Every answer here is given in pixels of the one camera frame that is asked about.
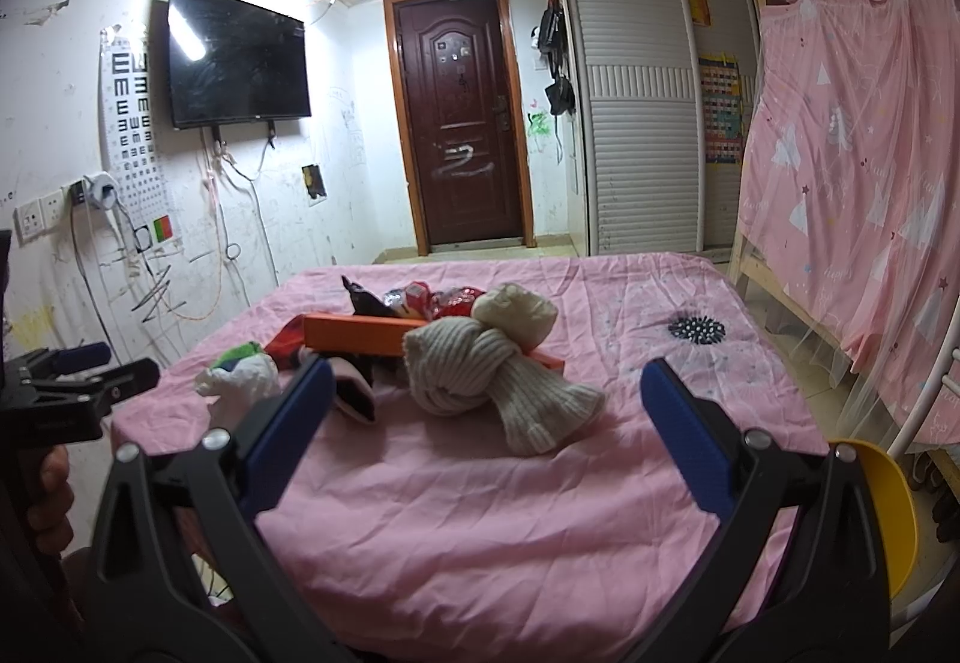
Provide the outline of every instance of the door frame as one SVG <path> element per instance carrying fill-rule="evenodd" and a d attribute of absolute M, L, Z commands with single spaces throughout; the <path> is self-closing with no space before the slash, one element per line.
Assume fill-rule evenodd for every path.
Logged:
<path fill-rule="evenodd" d="M 424 201 L 422 201 L 419 177 L 416 172 L 410 113 L 407 109 L 407 98 L 403 90 L 403 76 L 400 70 L 400 44 L 397 41 L 397 6 L 410 1 L 412 0 L 383 0 L 383 14 L 387 24 L 387 51 L 390 56 L 390 77 L 394 85 L 394 100 L 397 104 L 397 125 L 400 126 L 400 152 L 403 155 L 403 170 L 407 177 L 407 194 L 410 198 L 410 209 L 414 217 L 416 252 L 421 257 L 426 257 L 430 253 L 430 241 L 426 233 Z M 509 94 L 508 101 L 512 124 L 514 125 L 514 147 L 517 155 L 517 182 L 520 187 L 523 245 L 533 248 L 536 246 L 536 238 L 534 238 L 534 207 L 530 188 L 530 163 L 527 158 L 526 125 L 523 123 L 520 66 L 517 63 L 517 50 L 514 46 L 514 30 L 512 30 L 510 24 L 510 0 L 496 0 L 496 8 L 500 18 L 503 60 L 507 67 L 507 94 Z"/>

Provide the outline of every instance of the wall socket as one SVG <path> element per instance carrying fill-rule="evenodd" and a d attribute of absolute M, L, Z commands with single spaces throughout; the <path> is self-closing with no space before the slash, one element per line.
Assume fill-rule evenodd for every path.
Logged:
<path fill-rule="evenodd" d="M 66 216 L 66 199 L 64 190 L 52 191 L 40 198 L 40 212 L 43 214 L 43 224 L 47 230 L 54 230 Z"/>
<path fill-rule="evenodd" d="M 31 200 L 16 209 L 16 230 L 20 234 L 21 243 L 43 235 L 46 225 L 43 223 L 40 200 Z"/>

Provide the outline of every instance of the brown door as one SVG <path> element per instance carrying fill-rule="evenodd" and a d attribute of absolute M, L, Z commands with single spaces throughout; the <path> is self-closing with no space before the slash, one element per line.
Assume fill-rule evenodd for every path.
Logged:
<path fill-rule="evenodd" d="M 403 89 L 431 245 L 523 235 L 496 0 L 397 6 Z"/>

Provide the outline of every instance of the tv screen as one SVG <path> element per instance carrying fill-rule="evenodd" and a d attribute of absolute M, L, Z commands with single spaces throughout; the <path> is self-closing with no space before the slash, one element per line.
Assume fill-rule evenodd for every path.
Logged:
<path fill-rule="evenodd" d="M 170 0 L 178 129 L 310 115 L 304 23 L 240 0 Z"/>

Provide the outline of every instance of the floor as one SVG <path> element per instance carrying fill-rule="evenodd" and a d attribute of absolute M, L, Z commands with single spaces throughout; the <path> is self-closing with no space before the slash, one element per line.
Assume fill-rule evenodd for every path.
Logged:
<path fill-rule="evenodd" d="M 571 245 L 541 246 L 535 249 L 512 247 L 503 249 L 487 249 L 475 251 L 443 252 L 429 257 L 410 257 L 403 260 L 391 260 L 395 265 L 402 262 L 452 262 L 453 260 L 523 260 L 530 257 L 576 257 L 577 253 Z M 726 273 L 726 265 L 717 265 L 721 272 Z M 751 283 L 747 289 L 747 308 L 757 326 L 776 347 L 784 365 L 789 371 L 798 388 L 803 393 L 810 406 L 817 425 L 824 436 L 829 439 L 837 435 L 837 419 L 847 402 L 851 392 L 853 380 L 848 377 L 841 385 L 834 388 L 830 382 L 829 373 L 817 364 L 811 363 L 813 352 L 809 348 L 810 341 L 800 341 L 797 331 L 786 329 L 773 334 L 764 328 L 767 323 L 768 310 L 776 308 L 776 303 L 762 289 Z M 917 565 L 906 587 L 893 602 L 893 610 L 897 611 L 909 604 L 915 598 L 926 592 L 936 580 L 943 578 L 941 573 L 944 564 L 952 554 L 957 553 L 954 544 L 941 544 L 937 541 L 936 527 L 931 519 L 930 512 L 935 497 L 928 492 L 913 494 L 914 506 L 917 511 L 917 520 L 920 528 L 920 546 Z"/>

